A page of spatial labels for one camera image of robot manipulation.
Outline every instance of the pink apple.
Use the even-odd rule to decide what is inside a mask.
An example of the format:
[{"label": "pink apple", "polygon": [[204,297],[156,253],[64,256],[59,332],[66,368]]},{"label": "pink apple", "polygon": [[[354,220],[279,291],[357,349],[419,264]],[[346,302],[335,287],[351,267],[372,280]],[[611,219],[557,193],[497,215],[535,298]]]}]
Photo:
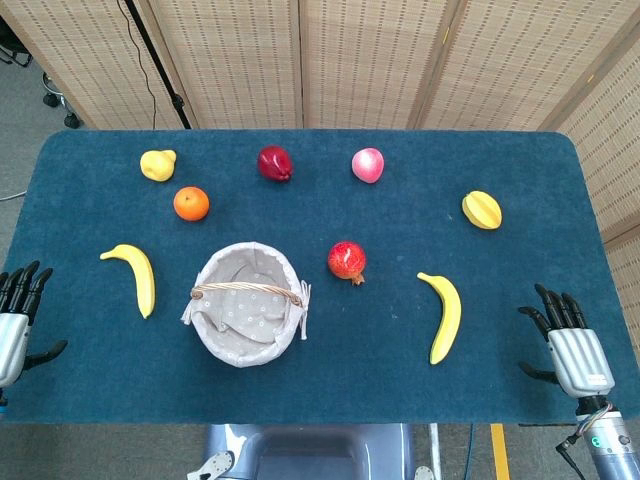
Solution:
[{"label": "pink apple", "polygon": [[375,148],[364,148],[353,156],[351,169],[363,182],[375,183],[384,170],[384,158]]}]

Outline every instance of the gray floor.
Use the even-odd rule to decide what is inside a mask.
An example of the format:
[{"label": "gray floor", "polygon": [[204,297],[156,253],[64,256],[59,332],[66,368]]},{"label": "gray floor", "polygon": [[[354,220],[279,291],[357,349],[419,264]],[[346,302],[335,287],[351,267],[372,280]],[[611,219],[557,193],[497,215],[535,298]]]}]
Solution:
[{"label": "gray floor", "polygon": [[[0,198],[27,187],[42,143],[65,128],[62,108],[51,109],[42,103],[41,75],[35,64],[26,70],[0,64]],[[0,264],[21,207],[22,199],[0,203]],[[640,438],[640,422],[629,424],[632,435]],[[554,451],[571,433],[570,427],[513,425],[505,430],[512,478],[577,478]],[[426,431],[426,427],[414,428],[421,464],[430,464]],[[203,426],[194,425],[1,425],[0,478],[183,479],[199,466],[204,432]],[[466,425],[440,427],[446,480],[463,478],[468,435]],[[582,444],[574,447],[572,455],[586,478],[597,478]],[[471,466],[471,478],[495,479],[487,425],[477,426]]]}]

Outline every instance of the blue tablecloth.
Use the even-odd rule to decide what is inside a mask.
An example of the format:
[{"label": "blue tablecloth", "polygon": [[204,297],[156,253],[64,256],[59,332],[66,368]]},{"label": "blue tablecloth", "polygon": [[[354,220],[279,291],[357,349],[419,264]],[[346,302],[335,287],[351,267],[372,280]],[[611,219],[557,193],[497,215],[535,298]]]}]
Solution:
[{"label": "blue tablecloth", "polygon": [[[289,150],[287,184],[262,178],[259,150]],[[386,161],[368,185],[351,157],[374,146]],[[155,183],[140,155],[174,149],[176,172]],[[207,191],[212,211],[178,218],[175,192]],[[504,214],[497,231],[461,212],[471,190]],[[368,255],[352,287],[326,266],[345,239]],[[179,322],[199,269],[218,249],[259,241],[282,251],[313,285],[309,340],[276,361],[236,369]],[[118,243],[139,246],[157,302],[142,320]],[[638,368],[571,142],[554,133],[366,130],[65,132],[43,147],[5,265],[55,269],[31,351],[69,339],[54,362],[7,389],[15,422],[557,422],[575,401],[517,367],[551,368],[521,305],[542,306],[541,282],[571,292],[603,343],[627,416],[640,411]],[[440,322],[418,271],[444,275],[463,304],[449,356],[430,366]]]}]

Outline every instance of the robotic hand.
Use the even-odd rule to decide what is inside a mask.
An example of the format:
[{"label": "robotic hand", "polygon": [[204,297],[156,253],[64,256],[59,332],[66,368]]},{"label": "robotic hand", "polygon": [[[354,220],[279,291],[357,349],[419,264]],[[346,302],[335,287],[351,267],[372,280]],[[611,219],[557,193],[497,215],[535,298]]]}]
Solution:
[{"label": "robotic hand", "polygon": [[640,480],[640,461],[624,420],[606,395],[615,386],[600,340],[587,323],[578,303],[566,293],[562,296],[536,284],[547,317],[533,307],[521,307],[544,337],[555,372],[544,372],[525,362],[518,365],[528,376],[559,384],[578,400],[578,428],[556,447],[578,476],[584,476],[567,453],[578,438],[585,437],[598,475],[602,480]]},{"label": "robotic hand", "polygon": [[15,383],[22,372],[53,360],[67,346],[66,340],[60,340],[46,353],[26,354],[40,295],[53,273],[47,268],[33,279],[39,266],[35,261],[11,275],[0,274],[0,418],[7,407],[2,389]]}]

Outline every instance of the cloth liner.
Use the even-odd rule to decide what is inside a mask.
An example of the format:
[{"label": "cloth liner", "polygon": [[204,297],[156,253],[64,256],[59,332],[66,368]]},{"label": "cloth liner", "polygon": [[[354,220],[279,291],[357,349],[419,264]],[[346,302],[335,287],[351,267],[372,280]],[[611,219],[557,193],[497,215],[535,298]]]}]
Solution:
[{"label": "cloth liner", "polygon": [[250,282],[275,285],[295,293],[303,307],[282,295],[257,290],[213,290],[192,299],[182,321],[193,323],[200,339],[217,358],[235,367],[265,364],[284,352],[306,320],[311,286],[299,281],[287,258],[257,242],[229,245],[216,252],[198,274],[195,286]]}]

